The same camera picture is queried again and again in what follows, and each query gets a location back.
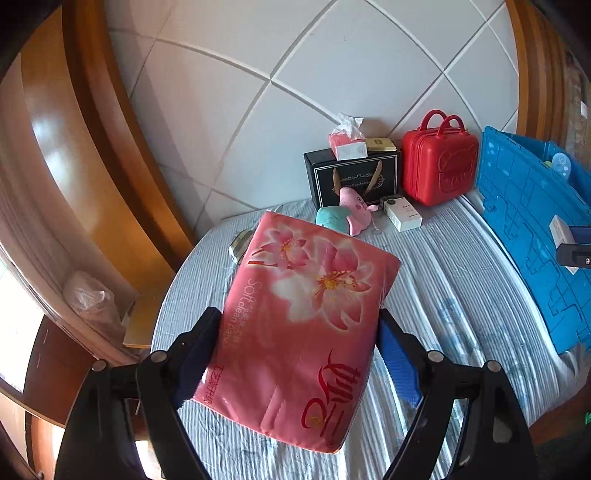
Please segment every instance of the red handle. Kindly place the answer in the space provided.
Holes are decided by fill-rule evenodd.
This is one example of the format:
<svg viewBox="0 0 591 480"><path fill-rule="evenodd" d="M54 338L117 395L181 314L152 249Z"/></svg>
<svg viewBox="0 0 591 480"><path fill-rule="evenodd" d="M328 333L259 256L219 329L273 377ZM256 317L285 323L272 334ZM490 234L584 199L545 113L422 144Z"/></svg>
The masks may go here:
<svg viewBox="0 0 591 480"><path fill-rule="evenodd" d="M439 130L437 130L436 138L442 138L444 136L443 131L446 127L451 126L449 122L451 122L452 120L455 120L457 124L460 126L460 135L466 135L466 128L464 128L464 122L462 122L462 119L457 115L450 115L446 117L443 120L443 122L441 122L441 125L439 125Z"/></svg>
<svg viewBox="0 0 591 480"><path fill-rule="evenodd" d="M419 130L426 130L427 129L427 125L429 124L429 120L431 119L431 117L433 115L441 115L441 118L443 118L444 120L447 117L447 115L445 113L443 113L441 110L431 110L427 115L425 115L425 118L423 118L423 121L421 122L421 126L419 127Z"/></svg>

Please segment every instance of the flower print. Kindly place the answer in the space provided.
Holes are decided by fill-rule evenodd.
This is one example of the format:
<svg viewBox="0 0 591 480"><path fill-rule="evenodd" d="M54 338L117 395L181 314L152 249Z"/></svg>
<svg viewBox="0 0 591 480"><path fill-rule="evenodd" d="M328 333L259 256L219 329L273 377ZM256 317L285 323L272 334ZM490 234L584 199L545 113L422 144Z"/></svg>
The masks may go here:
<svg viewBox="0 0 591 480"><path fill-rule="evenodd" d="M263 245L251 256L266 252L269 254L266 261L251 260L249 265L266 265L277 267L280 270L293 270L294 267L303 267L309 259L308 254L302 248L306 244L303 238L294 239L294 234L289 229L270 230L269 236L272 242Z"/></svg>
<svg viewBox="0 0 591 480"><path fill-rule="evenodd" d="M312 304L332 325L347 330L343 315L355 323L361 321L359 293L370 289L364 280L371 273L371 267L359 267L359 258L352 248L337 249L328 242L321 242L318 253L322 260Z"/></svg>

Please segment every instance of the blue plastic crate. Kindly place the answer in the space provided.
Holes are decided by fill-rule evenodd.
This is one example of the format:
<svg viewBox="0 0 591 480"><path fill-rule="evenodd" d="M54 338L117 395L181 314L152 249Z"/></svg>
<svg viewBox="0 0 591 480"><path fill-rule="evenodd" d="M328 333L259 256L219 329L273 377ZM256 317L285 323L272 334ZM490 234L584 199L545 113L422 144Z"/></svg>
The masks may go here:
<svg viewBox="0 0 591 480"><path fill-rule="evenodd" d="M483 217L515 261L558 353L578 342L591 348L591 270L572 275L556 262L550 221L591 225L591 177L571 158L569 182L543 162L563 152L553 142L486 127L476 185Z"/></svg>

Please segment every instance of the wooden headboard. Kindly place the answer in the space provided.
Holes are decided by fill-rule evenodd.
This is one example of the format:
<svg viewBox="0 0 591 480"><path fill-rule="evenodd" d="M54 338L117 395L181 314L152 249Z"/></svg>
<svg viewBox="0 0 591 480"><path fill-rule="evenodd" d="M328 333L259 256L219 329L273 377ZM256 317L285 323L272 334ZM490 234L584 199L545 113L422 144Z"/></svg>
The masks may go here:
<svg viewBox="0 0 591 480"><path fill-rule="evenodd" d="M89 238L139 294L124 344L149 348L196 239L148 148L119 76L102 0L55 10L21 50L31 125Z"/></svg>

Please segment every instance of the clear plastic bag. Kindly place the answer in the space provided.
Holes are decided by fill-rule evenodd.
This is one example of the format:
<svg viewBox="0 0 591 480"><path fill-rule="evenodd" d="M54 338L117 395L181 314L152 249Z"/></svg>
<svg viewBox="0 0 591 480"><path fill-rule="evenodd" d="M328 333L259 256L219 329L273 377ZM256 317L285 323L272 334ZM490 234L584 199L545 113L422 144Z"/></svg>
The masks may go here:
<svg viewBox="0 0 591 480"><path fill-rule="evenodd" d="M125 328L115 306L115 296L100 281L83 271L75 272L64 285L64 298L80 318L115 342L122 342Z"/></svg>

